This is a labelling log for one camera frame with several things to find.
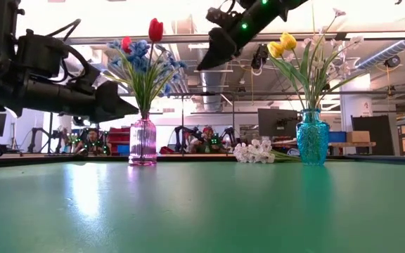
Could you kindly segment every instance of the tulip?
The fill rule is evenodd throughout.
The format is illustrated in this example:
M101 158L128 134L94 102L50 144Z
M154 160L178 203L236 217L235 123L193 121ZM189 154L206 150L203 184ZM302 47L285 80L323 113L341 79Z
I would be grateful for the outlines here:
M129 38L128 36L126 36L125 38L123 38L121 40L121 49L125 52L125 53L131 53L131 49L129 48L129 45L131 45L132 40L131 38Z
M283 48L292 51L296 48L296 39L291 34L284 32L280 38Z
M157 18L153 18L149 24L149 39L155 43L163 38L163 23L159 22Z
M270 44L266 45L268 48L268 52L273 56L273 58L279 58L284 53L284 48L277 42L271 42Z

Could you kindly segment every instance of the desk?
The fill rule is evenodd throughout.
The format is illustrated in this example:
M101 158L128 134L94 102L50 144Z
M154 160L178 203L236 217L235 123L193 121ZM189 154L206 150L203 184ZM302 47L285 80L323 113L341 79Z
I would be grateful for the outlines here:
M0 252L405 252L405 165L0 168Z

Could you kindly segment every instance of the man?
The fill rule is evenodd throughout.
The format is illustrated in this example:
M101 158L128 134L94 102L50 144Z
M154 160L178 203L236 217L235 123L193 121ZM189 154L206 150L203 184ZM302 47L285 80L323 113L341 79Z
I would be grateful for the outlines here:
M207 126L202 131L202 137L204 142L194 139L188 149L190 153L225 153L226 149L223 147L220 141L218 144L212 144L214 138L214 130L211 126Z
M77 144L75 149L76 153L83 148L86 148L89 153L93 153L94 155L106 155L103 149L103 142L99 141L98 131L96 129L89 129L87 139Z

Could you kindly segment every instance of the cardboard box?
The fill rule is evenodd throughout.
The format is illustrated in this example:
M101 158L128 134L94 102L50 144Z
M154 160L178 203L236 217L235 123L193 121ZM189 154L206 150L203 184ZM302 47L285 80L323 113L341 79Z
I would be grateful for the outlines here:
M369 131L352 131L348 132L346 135L346 140L348 143L369 143L370 132Z

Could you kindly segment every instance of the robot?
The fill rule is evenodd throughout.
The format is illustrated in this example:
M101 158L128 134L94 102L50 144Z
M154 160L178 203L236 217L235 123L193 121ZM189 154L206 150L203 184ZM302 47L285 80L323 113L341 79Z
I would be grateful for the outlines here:
M210 48L198 69L206 70L238 56L242 47L271 21L278 16L286 21L288 11L306 1L232 0L227 12L211 8L207 19L219 27L210 31ZM18 8L20 2L0 0L0 111L11 110L19 117L23 108L29 108L85 117L92 123L138 113L137 108L118 96L116 82L106 81L98 88L92 86L100 71L66 44L80 20L47 35L27 30L26 35L16 38L17 17L25 14ZM236 2L245 8L243 13L232 11ZM53 37L65 30L69 31L63 39ZM64 59L70 54L84 68L78 76L67 71ZM51 80L59 75L60 68L64 77L60 81Z

